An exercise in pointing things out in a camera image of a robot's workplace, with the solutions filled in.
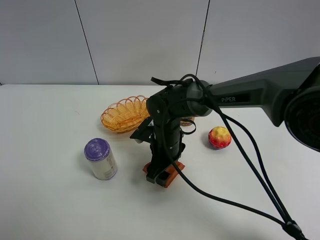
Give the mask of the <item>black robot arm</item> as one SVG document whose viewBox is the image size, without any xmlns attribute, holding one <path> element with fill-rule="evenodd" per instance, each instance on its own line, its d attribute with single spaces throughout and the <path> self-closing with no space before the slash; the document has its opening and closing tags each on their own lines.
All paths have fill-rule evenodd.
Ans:
<svg viewBox="0 0 320 240">
<path fill-rule="evenodd" d="M 276 127 L 285 123 L 289 133 L 312 150 L 320 149 L 320 59 L 310 57 L 280 67 L 210 85 L 181 80 L 151 81 L 163 86 L 146 103 L 153 120 L 151 165 L 146 176 L 154 183 L 183 150 L 178 121 L 205 117 L 214 105 L 221 108 L 260 107 Z M 214 104 L 206 92 L 211 93 Z"/>
</svg>

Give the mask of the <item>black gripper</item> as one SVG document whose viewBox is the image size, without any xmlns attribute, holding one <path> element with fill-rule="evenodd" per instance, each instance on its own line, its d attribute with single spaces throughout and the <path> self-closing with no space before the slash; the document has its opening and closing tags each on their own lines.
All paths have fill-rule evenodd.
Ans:
<svg viewBox="0 0 320 240">
<path fill-rule="evenodd" d="M 146 180 L 159 186 L 169 186 L 172 175 L 171 160 L 181 157 L 185 148 L 180 118 L 171 118 L 162 125 L 162 120 L 153 120 L 153 134 L 150 142 L 151 162 L 147 167 Z M 168 167 L 159 174 L 160 167 Z"/>
</svg>

